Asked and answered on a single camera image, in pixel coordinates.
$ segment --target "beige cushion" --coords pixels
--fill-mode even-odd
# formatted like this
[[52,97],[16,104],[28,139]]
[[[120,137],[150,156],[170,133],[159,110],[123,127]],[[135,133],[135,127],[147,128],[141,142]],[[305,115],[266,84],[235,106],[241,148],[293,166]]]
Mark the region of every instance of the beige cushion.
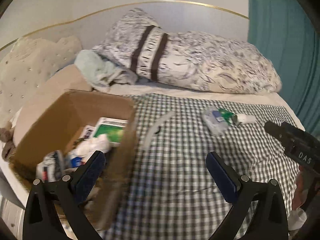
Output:
[[30,99],[53,74],[74,62],[81,50],[75,36],[57,43],[20,38],[0,62],[0,127]]
[[84,80],[75,65],[69,65],[45,84],[23,105],[14,129],[13,142],[17,146],[32,124],[65,91],[70,89],[91,91],[91,86]]

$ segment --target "teal curtain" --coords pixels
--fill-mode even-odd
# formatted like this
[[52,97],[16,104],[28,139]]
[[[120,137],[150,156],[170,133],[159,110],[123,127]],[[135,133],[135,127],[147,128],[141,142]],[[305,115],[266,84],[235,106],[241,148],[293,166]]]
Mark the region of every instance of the teal curtain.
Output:
[[280,96],[306,131],[320,135],[320,46],[297,0],[249,0],[248,42],[270,59],[282,80]]

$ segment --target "green packet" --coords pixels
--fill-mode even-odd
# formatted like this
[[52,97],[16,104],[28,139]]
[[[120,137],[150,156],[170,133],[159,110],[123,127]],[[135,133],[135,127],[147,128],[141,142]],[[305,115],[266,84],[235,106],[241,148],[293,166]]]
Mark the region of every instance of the green packet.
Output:
[[106,134],[111,145],[116,147],[121,142],[127,123],[127,120],[101,117],[96,124],[92,137]]
[[232,117],[235,116],[233,112],[230,112],[223,108],[219,108],[218,111],[228,124],[233,124]]

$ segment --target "blue gripper pad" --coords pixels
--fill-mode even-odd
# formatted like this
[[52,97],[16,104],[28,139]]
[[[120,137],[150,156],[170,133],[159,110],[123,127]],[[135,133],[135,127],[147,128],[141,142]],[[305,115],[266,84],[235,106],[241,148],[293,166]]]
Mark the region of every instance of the blue gripper pad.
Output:
[[238,190],[241,187],[237,173],[233,168],[227,166],[216,152],[208,153],[205,163],[225,201],[234,204],[238,199]]
[[95,151],[86,164],[77,168],[71,183],[73,198],[77,204],[84,202],[96,180],[105,168],[106,158],[103,152]]

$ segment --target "screw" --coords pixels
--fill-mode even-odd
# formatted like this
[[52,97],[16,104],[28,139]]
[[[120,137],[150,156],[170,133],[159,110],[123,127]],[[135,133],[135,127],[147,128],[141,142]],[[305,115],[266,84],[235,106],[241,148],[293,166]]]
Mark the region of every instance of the screw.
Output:
[[39,179],[35,179],[34,181],[33,181],[33,185],[38,185],[40,183],[40,180]]
[[270,183],[274,186],[278,185],[278,181],[276,181],[275,179],[270,180]]
[[245,181],[245,182],[247,182],[247,181],[249,181],[249,177],[247,176],[247,175],[242,175],[241,176],[241,180],[243,180],[243,181]]
[[70,175],[65,175],[65,176],[62,177],[63,181],[68,181],[70,179],[71,179]]

